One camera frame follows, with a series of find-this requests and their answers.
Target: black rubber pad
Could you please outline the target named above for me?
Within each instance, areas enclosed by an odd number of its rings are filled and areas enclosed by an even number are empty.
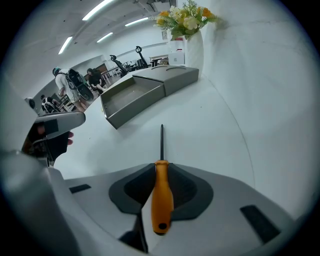
[[[210,184],[170,163],[168,182],[173,196],[171,221],[197,218],[211,203],[214,191]]]
[[[69,190],[71,191],[72,194],[74,193],[78,193],[80,191],[84,191],[87,189],[91,189],[91,187],[88,184],[83,184],[83,185],[79,185],[79,186],[73,186],[70,187]]]
[[[264,244],[280,234],[279,229],[255,205],[242,207],[240,211]]]
[[[156,166],[148,164],[115,183],[109,189],[109,197],[118,209],[126,214],[139,214],[156,183]]]

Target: backpack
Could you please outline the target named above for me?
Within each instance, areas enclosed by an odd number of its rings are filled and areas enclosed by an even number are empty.
[[[49,102],[48,98],[44,98],[41,105],[44,107],[45,111],[48,113],[53,113],[57,111],[55,105]]]

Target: screwdriver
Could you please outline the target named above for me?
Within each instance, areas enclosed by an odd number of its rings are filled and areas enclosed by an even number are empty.
[[[151,203],[151,221],[153,231],[160,236],[165,235],[171,222],[174,210],[174,199],[168,182],[169,162],[164,160],[164,125],[160,131],[160,160],[155,163],[155,185]]]

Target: flower bouquet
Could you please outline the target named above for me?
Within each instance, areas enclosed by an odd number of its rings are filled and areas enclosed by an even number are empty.
[[[151,19],[156,20],[157,27],[164,31],[171,31],[171,40],[182,36],[187,40],[207,23],[215,23],[220,20],[208,8],[198,6],[193,0],[183,3],[182,9],[171,6],[170,11],[162,11]]]

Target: person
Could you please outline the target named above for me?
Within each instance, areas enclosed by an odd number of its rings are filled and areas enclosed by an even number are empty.
[[[95,68],[88,68],[86,72],[89,75],[89,84],[92,87],[92,90],[98,91],[99,94],[102,94],[106,89],[103,88],[103,79],[100,72]]]
[[[55,76],[55,83],[59,88],[59,95],[63,96],[64,94],[66,94],[69,97],[69,100],[76,106],[76,108],[80,112],[85,112],[89,104],[79,95],[77,90],[71,89],[69,87],[67,78],[64,75],[68,73],[68,69],[55,67],[52,73]]]
[[[47,114],[60,112],[59,102],[51,97],[46,97],[43,94],[41,95],[42,100],[42,110]]]

